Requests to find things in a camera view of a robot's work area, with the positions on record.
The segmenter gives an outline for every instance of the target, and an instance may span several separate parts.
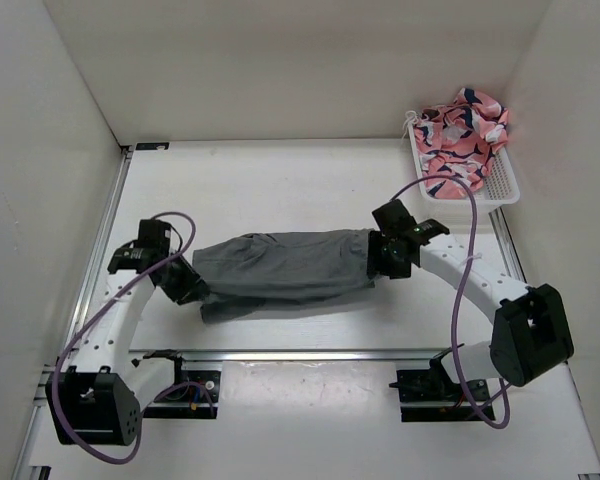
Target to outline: gray fabric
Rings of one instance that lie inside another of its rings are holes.
[[[205,322],[267,307],[298,306],[373,286],[369,230],[249,234],[193,253],[211,294]]]

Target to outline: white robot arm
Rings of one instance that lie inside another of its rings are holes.
[[[411,275],[416,265],[458,288],[467,253],[436,220],[417,223],[400,200],[373,212],[380,227],[378,270],[391,278]],[[560,294],[549,285],[533,288],[473,259],[463,295],[493,325],[490,342],[458,350],[466,380],[504,378],[524,386],[573,355],[573,342]],[[450,350],[431,361],[443,382],[459,378]]]

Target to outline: pink patterned cloth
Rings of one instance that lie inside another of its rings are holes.
[[[413,125],[424,174],[441,173],[464,179],[472,191],[484,185],[495,152],[507,143],[509,111],[484,93],[463,88],[452,105],[423,110]],[[435,198],[463,198],[455,182],[424,182]]]

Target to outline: white basket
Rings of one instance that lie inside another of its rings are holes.
[[[418,154],[415,135],[413,134],[413,123],[407,122],[407,133],[411,141],[411,156],[416,166],[418,178],[422,178],[422,165]],[[433,218],[444,219],[448,223],[466,224],[471,219],[471,204],[469,200],[445,200],[434,198],[426,191],[424,182],[418,185],[420,193],[424,199],[424,206],[427,214]],[[501,148],[496,153],[496,160],[491,168],[491,175],[484,180],[484,187],[474,193],[478,215],[483,216],[500,207],[516,203],[520,199],[520,190],[518,182],[513,174],[511,162],[505,148]]]

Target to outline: purple cable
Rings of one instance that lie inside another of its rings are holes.
[[[396,193],[391,200],[397,199],[400,195],[402,195],[405,191],[417,185],[425,180],[429,180],[432,178],[443,178],[445,180],[451,180],[452,182],[460,185],[465,192],[467,192],[467,196],[469,198],[469,202],[471,203],[471,230],[469,232],[469,247],[467,248],[467,263],[464,267],[464,272],[462,272],[462,277],[460,278],[460,283],[458,284],[458,290],[456,291],[456,298],[453,302],[453,312],[451,314],[451,355],[453,356],[453,364],[456,367],[456,373],[458,374],[458,380],[460,380],[460,388],[462,389],[462,393],[464,393],[465,397],[469,401],[471,408],[473,409],[473,414],[477,415],[484,423],[489,425],[495,429],[503,429],[507,425],[509,425],[509,419],[511,418],[511,409],[509,406],[509,396],[507,395],[507,385],[505,385],[504,380],[500,378],[500,391],[496,393],[493,397],[483,404],[481,407],[476,402],[476,399],[473,398],[471,394],[471,390],[469,389],[469,385],[467,385],[467,379],[464,376],[464,372],[462,371],[462,365],[460,364],[460,353],[458,349],[458,316],[460,313],[460,303],[462,301],[462,296],[464,294],[464,289],[467,286],[467,281],[469,280],[469,274],[471,273],[471,266],[473,265],[473,250],[476,241],[476,232],[478,230],[478,207],[476,205],[476,199],[473,196],[473,192],[469,187],[467,187],[461,180],[455,177],[451,177],[449,175],[427,175],[426,177],[419,178],[414,180],[413,182],[402,187],[398,193]],[[504,402],[504,418],[500,423],[496,423],[487,417],[482,411],[483,407],[491,404],[496,398],[502,396],[502,401]]]
[[[56,363],[56,368],[53,371],[53,380],[51,381],[52,407],[56,412],[56,417],[58,418],[58,422],[62,426],[62,429],[67,433],[69,438],[71,440],[73,440],[73,442],[76,445],[78,445],[80,448],[82,448],[85,452],[94,456],[98,460],[102,460],[103,462],[110,463],[112,465],[124,465],[134,459],[134,457],[138,453],[138,449],[140,448],[141,431],[138,431],[138,436],[136,437],[136,442],[135,442],[135,445],[133,446],[133,450],[125,458],[110,457],[109,455],[102,453],[102,452],[96,450],[95,448],[93,448],[91,445],[89,445],[87,442],[85,442],[76,433],[76,431],[73,429],[73,427],[69,423],[67,416],[64,414],[64,411],[62,410],[62,405],[60,404],[60,394],[59,394],[59,389],[58,389],[60,374],[62,373],[62,366],[64,365],[64,362],[69,357],[69,354],[73,350],[73,347],[76,345],[76,343],[78,343],[78,341],[84,336],[84,334],[86,332],[88,332],[96,323],[98,323],[102,319],[102,317],[104,317],[104,315],[109,311],[109,309],[116,303],[116,301],[120,297],[122,297],[125,293],[127,293],[129,290],[131,290],[140,280],[142,280],[146,276],[151,275],[153,272],[164,267],[169,262],[172,262],[175,259],[181,257],[184,254],[184,252],[186,252],[187,249],[191,246],[191,243],[193,242],[193,239],[196,236],[196,224],[189,215],[187,215],[186,213],[181,213],[181,212],[162,212],[157,215],[154,215],[151,218],[156,219],[156,218],[172,216],[172,215],[184,218],[191,225],[191,235],[189,236],[187,243],[184,244],[182,249],[178,250],[173,255],[168,256],[164,260],[161,260],[160,262],[156,263],[155,265],[152,265],[151,267],[146,269],[144,272],[138,274],[137,277],[135,277],[133,280],[131,280],[129,283],[127,283],[125,286],[123,286],[120,290],[118,290],[113,295],[113,297],[107,303],[105,303],[100,308],[100,310],[98,310],[95,313],[95,315],[91,318],[91,320],[89,320],[87,323],[85,323],[85,325],[80,329],[80,331],[78,331],[75,334],[75,336],[69,341],[69,343],[67,344],[65,349],[62,351],[62,353],[60,353],[60,356],[58,357],[58,361]],[[207,394],[207,398],[209,400],[209,405],[213,412],[211,397],[209,397],[206,389],[203,389],[203,392]]]
[[[496,393],[493,397],[491,397],[489,400],[485,401],[482,405],[480,405],[480,410],[484,411],[485,408],[487,408],[489,405],[491,405],[493,402],[495,402],[498,398],[500,398],[500,395],[504,395],[504,392],[509,390],[510,387],[512,387],[512,385],[510,383],[507,383],[504,386],[504,388],[501,388],[500,390],[498,390],[498,393]],[[472,413],[471,415],[469,415],[467,417],[467,420],[470,420],[475,416],[476,416],[476,414]]]

